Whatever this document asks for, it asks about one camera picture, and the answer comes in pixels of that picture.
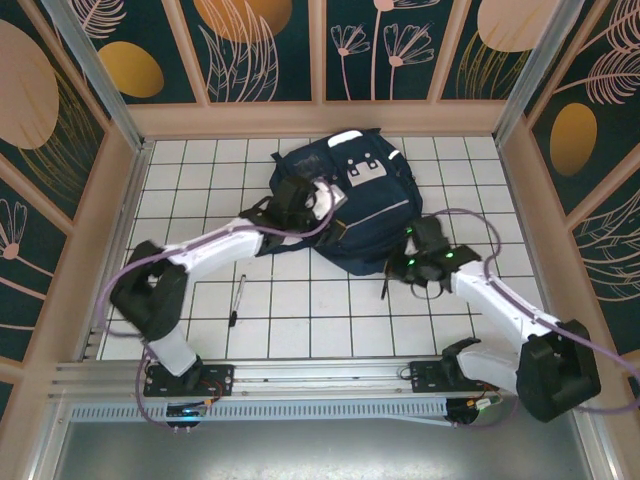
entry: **metal table surface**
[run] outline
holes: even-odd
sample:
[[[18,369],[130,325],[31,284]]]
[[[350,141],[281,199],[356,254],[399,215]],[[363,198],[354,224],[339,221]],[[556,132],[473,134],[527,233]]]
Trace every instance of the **metal table surface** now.
[[[398,420],[230,421],[174,436],[143,423],[73,423],[56,479],[590,479],[571,417],[520,409],[499,428]]]

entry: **grid line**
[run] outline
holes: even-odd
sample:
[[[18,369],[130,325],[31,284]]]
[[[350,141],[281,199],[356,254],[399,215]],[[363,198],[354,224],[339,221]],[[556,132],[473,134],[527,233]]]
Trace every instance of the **grid line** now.
[[[277,140],[278,140],[277,141],[278,151],[280,151],[280,149],[283,146],[283,142],[281,141],[281,139],[277,139]],[[430,142],[431,142],[432,148],[436,152],[435,154],[436,158],[423,159],[423,160],[414,159],[413,158],[414,156],[421,156],[420,152],[415,151],[416,145],[420,144],[420,142],[418,142],[413,145],[414,151],[412,151],[411,153],[411,156],[412,156],[411,161],[412,162],[437,162],[437,165],[438,165],[437,173],[436,173],[434,164],[430,164],[428,166],[423,164],[423,170],[418,170],[418,171],[424,172],[422,177],[418,180],[418,186],[421,187],[421,189],[426,189],[426,190],[428,190],[429,188],[442,189],[441,193],[438,193],[438,195],[435,195],[436,192],[434,192],[434,195],[435,195],[434,201],[438,201],[440,202],[441,205],[446,205],[447,208],[451,208],[453,206],[468,204],[470,200],[472,200],[472,204],[475,205],[475,207],[479,211],[481,211],[483,215],[486,215],[487,208],[482,201],[482,197],[480,196],[480,191],[482,190],[482,194],[486,196],[487,201],[490,201],[492,204],[495,204],[495,206],[492,206],[492,208],[490,208],[490,210],[492,210],[491,211],[492,215],[493,214],[514,215],[514,209],[509,210],[507,207],[501,208],[501,204],[493,200],[494,198],[497,198],[497,199],[500,199],[501,201],[501,199],[505,196],[504,192],[500,191],[505,188],[505,181],[502,180],[500,176],[498,176],[497,169],[494,166],[486,167],[486,168],[483,167],[481,170],[478,170],[478,172],[476,172],[476,170],[474,169],[474,165],[477,165],[479,162],[484,162],[484,161],[495,162],[496,158],[487,158],[485,160],[470,159],[469,147],[465,141],[464,144],[467,151],[467,156],[469,158],[466,158],[466,159],[456,158],[451,160],[443,159],[443,158],[440,158],[442,155],[444,156],[451,156],[451,155],[447,155],[446,152],[441,155],[438,152],[435,140],[433,138],[430,138]],[[267,150],[274,148],[275,143],[276,142],[272,142],[271,145],[265,144],[263,146],[256,147],[256,150],[253,151],[252,155],[263,155],[266,158],[266,155],[268,153]],[[398,148],[402,148],[402,150],[404,151],[404,155],[406,158],[407,145],[408,145],[407,137],[399,136],[397,138],[397,144],[398,144]],[[209,226],[208,229],[211,230],[214,228],[218,228],[218,224],[222,225],[224,223],[227,223],[229,220],[235,218],[235,216],[233,215],[235,213],[234,209],[236,208],[238,197],[240,198],[240,205],[238,207],[239,208],[238,211],[241,211],[243,204],[246,203],[248,199],[253,198],[251,197],[251,195],[253,195],[254,197],[257,195],[256,193],[257,190],[268,190],[268,185],[264,183],[266,183],[266,180],[268,180],[267,174],[270,167],[253,166],[254,164],[267,165],[268,162],[266,161],[265,162],[249,161],[250,160],[249,147],[251,145],[250,140],[245,142],[238,142],[236,146],[229,146],[229,145],[225,146],[225,153],[227,155],[233,156],[233,158],[238,160],[237,162],[227,162],[227,161],[219,162],[218,160],[223,160],[222,158],[217,159],[218,155],[220,154],[219,153],[220,150],[218,148],[220,144],[219,142],[216,142],[215,145],[212,143],[209,147],[207,147],[206,152],[203,151],[204,153],[206,153],[206,157],[207,157],[206,162],[208,163],[198,163],[197,165],[202,165],[202,168],[198,170],[193,170],[191,168],[189,169],[184,168],[186,165],[185,160],[189,160],[188,158],[186,158],[186,153],[190,151],[190,148],[192,148],[189,145],[190,145],[189,141],[186,141],[184,145],[182,145],[182,159],[181,159],[182,161],[181,162],[177,158],[179,149],[174,148],[172,150],[171,154],[176,155],[175,163],[164,163],[165,161],[171,161],[171,159],[167,158],[167,149],[157,149],[158,146],[157,145],[154,146],[154,152],[155,151],[164,152],[163,158],[162,158],[163,163],[155,164],[152,161],[147,169],[144,188],[140,196],[140,201],[136,208],[136,214],[133,222],[132,232],[130,235],[130,241],[128,243],[129,249],[127,251],[127,257],[130,255],[131,247],[134,246],[132,245],[133,239],[134,239],[133,237],[134,233],[136,234],[136,240],[139,240],[139,241],[144,240],[145,235],[147,235],[147,233],[149,235],[154,235],[156,238],[156,241],[161,241],[163,238],[165,241],[168,241],[169,238],[174,238],[173,236],[176,235],[176,233],[177,234],[182,233],[181,235],[182,237],[186,236],[186,233],[181,232],[181,230],[179,230],[178,228],[181,224],[189,226],[191,223],[196,223],[200,221],[202,221],[201,233],[204,233],[205,231],[207,231],[207,226]],[[428,148],[428,142],[424,142],[424,147]],[[213,159],[209,158],[210,154],[208,152],[210,150],[213,151]],[[241,162],[240,160],[242,158],[242,155],[244,155],[244,162]],[[460,164],[460,162],[463,162],[463,161],[468,162],[466,165],[470,166],[472,176],[469,176],[467,172],[467,168],[463,167],[462,164]],[[449,166],[447,167],[446,162],[457,162],[458,165],[452,166],[451,164],[449,164]],[[211,171],[207,169],[206,165],[211,166]],[[154,171],[151,169],[152,166],[156,166],[156,167],[161,166],[164,168],[155,169]],[[217,166],[218,167],[224,166],[224,168],[222,171],[216,172]],[[193,187],[197,185],[196,183],[197,179],[195,179],[197,171],[201,171],[202,173],[207,172],[207,175],[209,176],[209,188],[202,188],[202,187],[183,188],[187,186]],[[181,180],[183,173],[185,174],[185,176],[188,176],[189,179],[195,179],[195,180],[193,180],[193,182],[187,181],[188,179],[186,178],[184,180]],[[218,177],[217,182],[215,180],[216,173],[219,173],[221,175],[220,177]],[[171,189],[151,188],[153,186],[172,185],[173,184],[172,182],[174,179],[176,180],[174,188],[171,188]],[[479,179],[482,181],[482,185],[481,185],[482,188],[479,188],[479,184],[478,184]],[[225,186],[227,185],[225,183],[227,180],[230,182],[230,184],[235,186],[234,187]],[[147,203],[145,204],[144,209],[142,209],[141,208],[142,197],[145,193],[148,193],[148,192],[154,192],[154,193],[151,194],[150,196],[147,195]],[[150,203],[150,200],[155,201],[155,199],[161,200],[162,205],[160,205],[159,203],[156,205],[154,202]],[[204,205],[204,208],[202,208],[203,206],[201,205],[200,202],[205,201],[205,199],[206,199],[206,205]],[[467,228],[464,228],[466,225],[464,222],[457,222],[457,221],[454,222],[452,215],[447,215],[447,217],[449,221],[448,223],[449,226],[445,230],[446,230],[446,234],[452,239],[453,244],[457,244],[463,239],[464,240],[473,239],[474,241],[470,241],[467,243],[474,246],[477,245],[478,248],[483,248],[487,250],[492,249],[494,247],[495,242],[493,242],[490,236],[488,236],[487,239],[484,239],[484,234],[474,235],[473,232],[469,233]],[[176,222],[175,222],[176,220],[181,220],[182,222],[176,225]],[[442,218],[443,225],[447,225],[446,221],[447,219]],[[197,233],[198,225],[193,225],[193,227],[195,227],[193,229],[193,234],[195,234]],[[462,237],[463,235],[463,230],[461,230],[462,228],[464,228],[464,232],[467,232],[467,233],[464,233],[465,235],[464,238]],[[505,245],[524,245],[526,247],[526,243],[524,240],[504,242],[504,243]],[[523,261],[528,261],[528,258],[524,258],[527,252],[525,252],[522,247],[511,247],[511,249],[513,250],[513,252],[518,250],[517,253],[512,253],[512,255],[521,255],[515,258],[522,258]],[[296,325],[296,332],[298,332],[299,334],[291,337],[294,339],[294,340],[291,340],[286,331],[284,332],[284,335],[282,335],[281,334],[282,332],[280,330],[277,330],[277,328],[283,327],[283,324],[287,322],[283,322],[283,324],[278,325],[274,321],[279,322],[281,320],[291,319],[291,318],[304,319],[305,316],[309,320],[308,355],[306,357],[303,356],[300,358],[309,358],[309,357],[315,358],[314,346],[315,346],[315,352],[317,353],[321,353],[323,351],[328,353],[331,353],[331,352],[339,352],[341,354],[344,353],[344,355],[338,355],[338,356],[326,357],[326,358],[352,358],[354,357],[356,350],[380,351],[381,353],[383,352],[389,353],[390,351],[388,347],[389,341],[391,342],[391,346],[392,346],[392,350],[391,350],[392,354],[394,356],[403,357],[404,355],[398,355],[398,353],[405,352],[406,350],[404,349],[407,348],[406,346],[411,344],[411,341],[410,341],[411,339],[406,337],[406,335],[409,335],[412,333],[411,328],[407,327],[408,325],[415,325],[416,326],[415,328],[418,328],[417,325],[421,325],[420,331],[424,332],[422,333],[422,335],[425,335],[425,334],[428,335],[426,330],[424,330],[426,329],[426,326],[421,322],[412,321],[412,320],[401,320],[401,319],[411,318],[411,317],[421,318],[421,319],[424,319],[425,321],[427,320],[429,321],[429,327],[431,329],[431,340],[433,341],[433,348],[436,351],[441,351],[443,347],[446,347],[446,345],[443,344],[443,341],[444,341],[443,339],[446,338],[447,339],[446,341],[449,341],[451,339],[451,342],[458,340],[457,338],[455,338],[454,340],[454,336],[451,333],[447,333],[449,332],[448,330],[449,328],[453,328],[453,327],[449,327],[449,322],[447,322],[448,318],[451,318],[454,316],[458,317],[458,320],[456,320],[454,323],[455,323],[455,328],[459,329],[459,328],[463,328],[464,325],[466,325],[464,324],[464,322],[461,323],[460,317],[466,317],[471,327],[470,334],[472,335],[480,334],[479,332],[480,324],[476,325],[474,322],[474,319],[478,319],[480,317],[478,316],[477,313],[474,313],[472,311],[473,309],[469,308],[468,304],[465,304],[463,307],[462,304],[456,304],[453,301],[449,301],[449,303],[443,302],[443,303],[437,304],[437,306],[435,307],[435,310],[437,310],[439,313],[434,313],[434,301],[432,299],[427,299],[426,302],[424,302],[426,303],[426,305],[424,304],[420,305],[418,303],[415,303],[415,305],[405,307],[403,304],[403,301],[405,299],[405,296],[404,296],[405,294],[402,290],[398,289],[397,291],[388,293],[388,297],[386,299],[388,313],[382,312],[378,307],[373,305],[369,307],[366,305],[366,302],[380,301],[379,295],[376,295],[377,292],[373,292],[373,290],[375,290],[376,288],[372,286],[371,290],[368,290],[367,288],[364,287],[363,284],[358,284],[358,282],[372,281],[372,280],[375,280],[377,282],[379,280],[380,288],[382,288],[383,279],[379,278],[379,276],[375,276],[374,278],[371,278],[371,277],[357,277],[350,274],[334,275],[330,268],[325,269],[322,263],[316,263],[316,262],[327,262],[321,256],[318,256],[318,258],[316,259],[313,259],[313,257],[310,254],[307,256],[307,260],[306,260],[306,262],[308,262],[307,275],[293,274],[295,272],[300,272],[300,268],[302,267],[301,264],[297,264],[297,265],[294,264],[295,272],[293,271],[287,272],[286,269],[288,268],[288,262],[291,262],[291,260],[286,259],[286,257],[284,256],[278,259],[278,262],[281,262],[281,263],[278,263],[278,269],[275,268],[276,260],[273,255],[270,255],[269,258],[264,258],[264,261],[263,261],[264,263],[262,263],[262,261],[255,261],[255,260],[251,260],[251,262],[256,266],[258,270],[252,269],[251,271],[245,272],[248,274],[248,277],[249,277],[247,278],[247,286],[249,287],[253,285],[251,287],[252,291],[255,290],[258,293],[256,293],[255,295],[253,293],[251,293],[250,295],[245,295],[242,299],[242,307],[244,308],[240,309],[241,310],[240,318],[238,320],[247,320],[247,322],[244,324],[244,327],[240,327],[239,330],[235,330],[235,331],[233,331],[233,329],[229,330],[228,328],[223,329],[221,326],[221,323],[218,323],[215,328],[213,326],[211,327],[211,331],[219,331],[221,332],[220,334],[222,334],[223,331],[226,333],[226,342],[223,341],[222,339],[219,339],[217,343],[219,346],[216,347],[216,349],[219,348],[220,353],[219,354],[212,353],[216,355],[218,358],[229,358],[230,353],[231,353],[231,357],[233,358],[236,358],[236,357],[246,358],[247,356],[251,357],[252,353],[254,352],[251,350],[249,346],[255,345],[255,348],[259,350],[259,353],[257,353],[256,355],[258,356],[254,358],[266,359],[266,358],[270,358],[272,353],[276,352],[276,349],[277,351],[281,351],[281,349],[279,348],[280,344],[277,342],[282,342],[282,341],[288,342],[288,341],[294,341],[294,340],[297,341],[298,343],[295,344],[295,349],[292,351],[300,352],[300,354],[302,354],[302,352],[307,348],[305,346],[307,343],[307,339],[304,339],[304,334],[306,332],[306,329],[302,327],[298,322],[292,322],[291,325],[293,324]],[[315,270],[312,270],[313,268],[312,262],[313,262],[313,266],[316,266],[317,268],[319,268],[318,278],[314,278],[313,272]],[[207,324],[202,322],[227,322],[225,325],[228,325],[228,315],[224,316],[226,312],[223,312],[224,305],[227,304],[227,300],[228,300],[229,311],[231,311],[233,308],[233,300],[234,300],[235,294],[237,293],[237,288],[238,288],[239,273],[242,273],[240,272],[240,269],[244,268],[241,265],[242,265],[241,263],[234,262],[233,265],[229,265],[225,267],[225,271],[222,272],[222,274],[225,276],[230,274],[231,275],[230,278],[225,278],[221,275],[214,275],[210,278],[207,278],[206,280],[197,281],[194,283],[193,290],[191,291],[191,295],[190,295],[191,304],[189,305],[189,308],[183,308],[183,312],[181,314],[181,317],[185,317],[185,318],[181,318],[181,322],[184,322],[182,323],[182,325],[186,325],[187,338],[190,343],[196,342],[196,341],[206,342],[206,339],[200,338],[200,334],[197,336],[197,338],[196,337],[194,337],[193,339],[189,338],[192,334],[195,335],[196,332],[205,332],[208,330],[209,327],[206,326]],[[256,278],[252,278],[253,277],[252,272],[255,272]],[[520,271],[514,270],[514,271],[510,271],[509,273],[511,274],[520,273]],[[534,278],[535,280],[535,277],[531,274],[531,272],[528,272],[528,273],[523,272],[522,275],[501,276],[501,278],[505,280],[508,280],[509,278],[513,278],[513,279]],[[346,284],[335,283],[335,282],[345,282],[345,280],[346,280]],[[319,289],[312,288],[314,285],[313,282],[317,282],[317,281],[327,282],[327,285]],[[282,282],[291,283],[292,289],[274,288],[274,287],[282,287]],[[304,294],[301,291],[303,288],[303,286],[300,285],[301,283],[303,285],[306,284],[308,288],[306,294]],[[535,288],[535,285],[536,285],[535,282],[530,282],[530,281],[521,281],[518,284],[523,285],[523,288],[527,288],[527,289]],[[208,289],[206,285],[217,285],[217,286],[215,287],[211,286]],[[266,297],[267,295],[266,288],[269,288],[269,292],[268,292],[269,297]],[[334,300],[334,292],[339,293],[340,295],[344,295],[345,289],[346,289],[346,295],[348,300],[347,305],[343,305],[342,309],[340,309],[337,304],[333,306],[331,302],[336,301]],[[364,309],[357,311],[357,306],[355,304],[352,305],[352,294],[355,294],[356,292],[361,292],[361,291],[363,293],[359,294],[358,300],[364,305]],[[210,292],[224,292],[224,294],[223,295],[220,294],[219,295],[220,298],[209,299],[206,295],[207,294],[210,295]],[[293,292],[299,292],[297,294],[299,297],[299,300],[296,297],[296,294]],[[366,293],[366,295],[371,295],[371,299],[362,299],[361,296],[364,294],[364,292],[371,292],[371,293]],[[396,297],[395,299],[392,299],[391,295],[393,295],[394,293]],[[299,307],[301,306],[303,301],[308,302],[308,309],[307,308],[302,309],[302,311],[300,312]],[[282,315],[286,315],[287,312],[291,310],[290,308],[288,308],[289,305],[287,302],[297,302],[298,312],[296,313],[303,313],[303,314],[295,315],[294,317],[282,316]],[[320,307],[316,312],[316,310],[313,308],[314,304],[315,305],[324,304],[325,306]],[[284,307],[287,307],[287,308],[285,308],[281,312],[274,311],[274,307],[276,307],[275,310],[277,310],[279,305],[283,305]],[[394,310],[402,311],[403,313],[399,314],[399,313],[396,313]],[[371,312],[377,311],[378,313],[367,314],[366,313],[367,311],[371,311]],[[334,314],[331,315],[323,312],[331,312]],[[193,316],[194,313],[197,313],[199,316],[208,315],[211,318],[194,318]],[[111,318],[109,319],[109,324],[116,326],[117,329],[122,330],[123,326],[126,325],[126,321],[122,320],[121,317],[117,318],[115,314],[110,315],[110,317]],[[329,321],[329,323],[325,324],[322,328],[314,328],[314,325],[313,325],[314,319],[317,319],[317,318],[326,318]],[[363,318],[377,319],[375,322],[371,323],[371,325],[374,325],[374,324],[377,325],[376,328],[381,328],[381,326],[384,325],[385,328],[376,330],[377,333],[374,334],[371,337],[371,339],[369,339],[369,336],[366,335],[367,333],[366,330],[362,330],[362,325],[363,325],[363,323],[361,323],[362,321],[359,320]],[[347,319],[349,322],[348,333],[347,333],[347,324],[346,324]],[[397,328],[394,328],[394,319],[400,320],[400,323],[395,325],[395,327]],[[387,321],[389,322],[389,326],[390,326],[389,329],[386,329]],[[341,328],[339,331],[343,333],[332,333],[333,329],[332,327],[329,327],[329,325],[335,325],[336,328]],[[273,336],[272,336],[272,328],[274,326],[276,327],[276,330],[273,331]],[[359,333],[359,336],[357,339],[354,339],[354,327],[356,329],[356,332]],[[234,335],[233,343],[231,343],[232,333]],[[362,333],[365,333],[367,342],[373,341],[376,343],[372,345],[363,343]],[[350,336],[348,344],[347,344],[346,338],[344,338],[344,336],[346,335]],[[380,335],[383,338],[378,339],[376,335]],[[115,342],[118,342],[119,339],[108,340],[108,342],[112,342],[112,341],[114,343],[113,344],[110,343],[109,345],[107,345],[107,342],[102,342],[101,352],[100,352],[101,357],[124,358],[122,356],[118,357],[117,355],[113,356],[114,352],[115,354],[118,353],[117,345],[115,344]],[[383,344],[377,343],[379,341],[384,342],[384,350],[381,349]],[[332,350],[331,348],[332,348],[333,342],[341,342],[339,343],[340,345],[342,345],[342,347],[340,347],[341,349]],[[126,355],[125,350],[127,348],[131,351],[131,343],[128,344],[128,347],[126,345],[123,345],[122,355]]]

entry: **leaf pattern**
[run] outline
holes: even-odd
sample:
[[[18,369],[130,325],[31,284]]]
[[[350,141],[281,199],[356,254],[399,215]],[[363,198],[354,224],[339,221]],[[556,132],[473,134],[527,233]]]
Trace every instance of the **leaf pattern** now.
[[[127,15],[124,0],[69,0],[69,3],[90,38],[109,38]]]
[[[606,30],[609,44],[618,52],[640,48],[640,0],[619,0]]]
[[[605,53],[593,64],[585,83],[592,102],[624,104],[640,86],[640,50]]]
[[[575,239],[598,298],[640,298],[640,191],[620,207],[584,220]]]
[[[210,35],[199,26],[209,50],[207,89],[214,102],[270,101],[278,86],[278,51],[267,22],[257,18],[248,4],[247,25],[230,0],[221,0],[217,7],[211,0],[203,2],[206,14],[214,25]],[[218,8],[224,8],[224,21]],[[225,38],[241,38],[234,42]]]

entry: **white grid floor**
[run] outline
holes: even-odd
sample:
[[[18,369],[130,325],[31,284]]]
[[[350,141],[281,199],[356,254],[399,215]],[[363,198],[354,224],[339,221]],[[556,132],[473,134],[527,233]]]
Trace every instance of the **white grid floor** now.
[[[482,212],[498,228],[503,253],[498,273],[523,297],[541,305],[514,206],[490,137],[392,137],[405,153],[424,199],[424,212],[464,207]],[[187,240],[218,228],[270,194],[270,154],[284,155],[308,138],[157,142],[129,248]],[[442,219],[454,243],[482,256],[492,251],[476,219]],[[238,281],[247,275],[239,320],[228,329]],[[380,300],[382,275],[353,277],[314,251],[265,256],[212,272],[186,294],[182,326],[188,342],[207,360],[383,357],[437,354],[477,336],[509,348],[489,320],[462,300],[443,294],[414,298],[392,282]],[[437,294],[434,286],[430,296]],[[131,327],[112,313],[120,331]],[[137,340],[103,339],[99,359],[138,359]]]

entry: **flower pattern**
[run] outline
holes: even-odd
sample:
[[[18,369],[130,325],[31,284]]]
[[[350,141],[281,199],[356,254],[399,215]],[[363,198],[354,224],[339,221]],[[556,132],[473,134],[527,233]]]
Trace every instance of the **flower pattern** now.
[[[366,41],[367,36],[362,30],[362,25],[348,25],[344,30],[340,25],[331,27],[331,38],[341,57],[363,53],[371,48],[371,44]]]

